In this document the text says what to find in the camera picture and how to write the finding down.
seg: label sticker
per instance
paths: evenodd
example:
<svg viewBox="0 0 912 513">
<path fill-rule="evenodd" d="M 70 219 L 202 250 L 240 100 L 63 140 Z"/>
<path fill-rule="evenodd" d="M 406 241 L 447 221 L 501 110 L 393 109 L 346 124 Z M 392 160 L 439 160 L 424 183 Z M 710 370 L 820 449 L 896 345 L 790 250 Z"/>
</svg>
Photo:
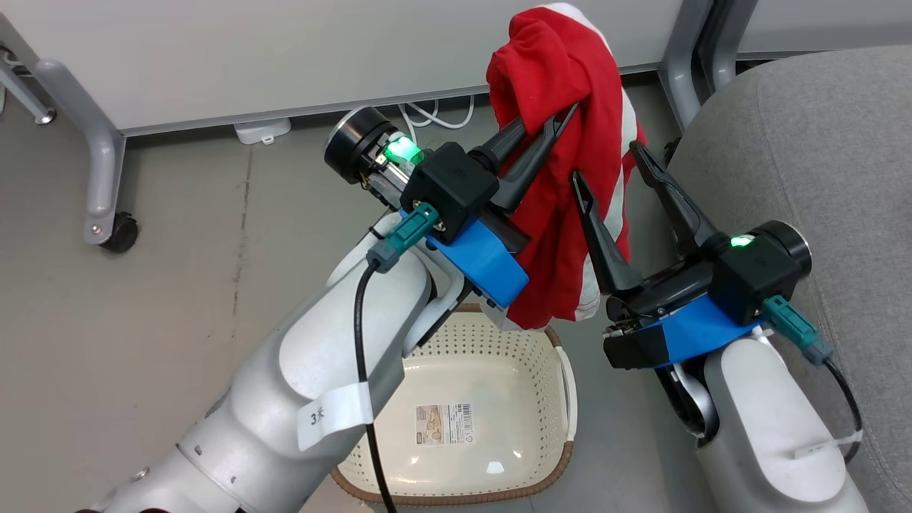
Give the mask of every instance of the label sticker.
<svg viewBox="0 0 912 513">
<path fill-rule="evenodd" d="M 475 420 L 471 403 L 415 406 L 417 445 L 473 444 Z"/>
<path fill-rule="evenodd" d="M 304 452 L 328 434 L 372 422 L 374 412 L 367 383 L 334 388 L 297 411 L 297 448 Z"/>
</svg>

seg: black wheel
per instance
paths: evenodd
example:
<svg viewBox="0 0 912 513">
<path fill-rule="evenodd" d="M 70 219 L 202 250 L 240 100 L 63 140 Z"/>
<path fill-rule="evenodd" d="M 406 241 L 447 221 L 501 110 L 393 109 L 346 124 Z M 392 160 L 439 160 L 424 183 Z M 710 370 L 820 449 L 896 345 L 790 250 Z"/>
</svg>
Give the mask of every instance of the black wheel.
<svg viewBox="0 0 912 513">
<path fill-rule="evenodd" d="M 112 253 L 123 253 L 133 247 L 139 234 L 140 226 L 136 224 L 136 219 L 133 219 L 133 215 L 129 212 L 117 212 L 114 214 L 111 237 L 101 243 L 100 246 Z"/>
</svg>

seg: desk leg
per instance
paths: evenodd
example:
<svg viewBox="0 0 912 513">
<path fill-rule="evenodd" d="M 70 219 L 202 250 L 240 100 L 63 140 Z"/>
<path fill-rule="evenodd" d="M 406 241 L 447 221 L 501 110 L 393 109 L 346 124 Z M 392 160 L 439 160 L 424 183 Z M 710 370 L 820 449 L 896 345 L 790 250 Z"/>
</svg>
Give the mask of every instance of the desk leg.
<svg viewBox="0 0 912 513">
<path fill-rule="evenodd" d="M 26 109 L 35 116 L 36 124 L 47 125 L 57 116 L 57 112 L 42 103 L 35 93 L 29 90 L 26 84 L 4 63 L 0 63 L 0 84 L 3 84 L 10 94 L 26 106 Z"/>
<path fill-rule="evenodd" d="M 88 199 L 83 227 L 86 242 L 116 252 L 126 251 L 137 234 L 136 221 L 130 215 L 116 212 L 126 138 L 114 128 L 66 66 L 55 60 L 40 60 L 35 66 L 35 77 L 86 137 L 89 150 Z M 129 219 L 126 234 L 123 231 L 125 218 Z"/>
</svg>

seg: laundry basket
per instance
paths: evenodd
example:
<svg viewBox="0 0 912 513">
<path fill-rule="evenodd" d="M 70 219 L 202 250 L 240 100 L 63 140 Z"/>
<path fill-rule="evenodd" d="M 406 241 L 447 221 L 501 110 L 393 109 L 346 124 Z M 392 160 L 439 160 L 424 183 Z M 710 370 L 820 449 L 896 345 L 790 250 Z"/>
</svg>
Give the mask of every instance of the laundry basket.
<svg viewBox="0 0 912 513">
<path fill-rule="evenodd" d="M 500 331 L 478 305 L 462 305 L 403 363 L 405 380 L 375 422 L 396 504 L 526 497 L 563 474 L 576 387 L 553 330 Z M 382 501 L 367 438 L 332 476 L 348 494 Z"/>
</svg>

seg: concrete floor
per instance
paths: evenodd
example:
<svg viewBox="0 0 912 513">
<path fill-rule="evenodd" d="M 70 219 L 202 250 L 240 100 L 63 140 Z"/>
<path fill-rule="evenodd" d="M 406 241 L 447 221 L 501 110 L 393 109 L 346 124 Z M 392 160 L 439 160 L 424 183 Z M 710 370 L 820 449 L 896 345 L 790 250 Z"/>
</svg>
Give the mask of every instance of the concrete floor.
<svg viewBox="0 0 912 513">
<path fill-rule="evenodd" d="M 658 82 L 637 79 L 628 93 L 661 150 L 678 134 Z M 128 253 L 113 256 L 82 241 L 88 153 L 78 132 L 65 115 L 37 127 L 17 101 L 7 102 L 0 116 L 4 510 L 67 513 L 103 497 L 180 439 L 263 335 L 321 289 L 383 211 L 322 163 L 335 120 L 298 122 L 271 146 L 244 146 L 230 129 L 135 141 L 121 199 L 141 233 Z M 430 147 L 471 146 L 495 130 L 490 108 L 481 107 L 464 130 L 419 135 Z M 635 264 L 664 267 L 668 233 L 637 176 L 627 217 Z M 579 391 L 576 450 L 564 476 L 537 496 L 463 511 L 714 510 L 692 440 L 658 383 L 649 372 L 610 368 L 604 326 L 604 319 L 556 325 Z M 331 480 L 303 509 L 370 510 Z"/>
</svg>

